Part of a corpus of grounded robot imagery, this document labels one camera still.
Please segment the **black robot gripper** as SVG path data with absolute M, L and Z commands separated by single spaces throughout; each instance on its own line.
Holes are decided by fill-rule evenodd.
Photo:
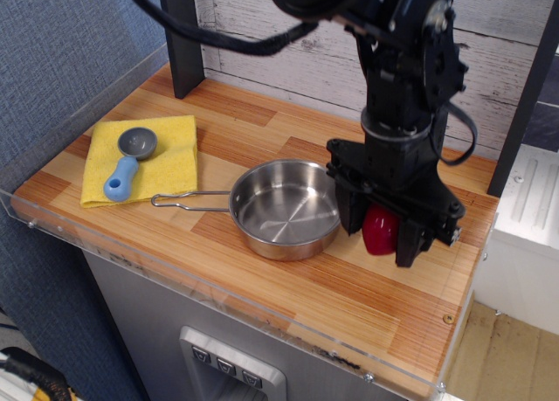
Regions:
M 396 265 L 410 268 L 434 239 L 453 245 L 465 206 L 441 181 L 438 158 L 426 138 L 407 146 L 368 137 L 364 143 L 328 141 L 327 173 L 335 180 L 341 225 L 348 235 L 362 229 L 371 202 L 400 218 Z

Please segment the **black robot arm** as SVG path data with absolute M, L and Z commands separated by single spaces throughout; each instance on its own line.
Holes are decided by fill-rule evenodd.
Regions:
M 356 41 L 367 84 L 364 140 L 327 145 L 342 227 L 371 240 L 371 209 L 387 211 L 397 221 L 390 251 L 400 267 L 434 241 L 454 244 L 466 210 L 440 180 L 438 165 L 448 118 L 475 124 L 452 103 L 467 73 L 453 38 L 453 0 L 273 2 L 305 23 L 342 24 Z

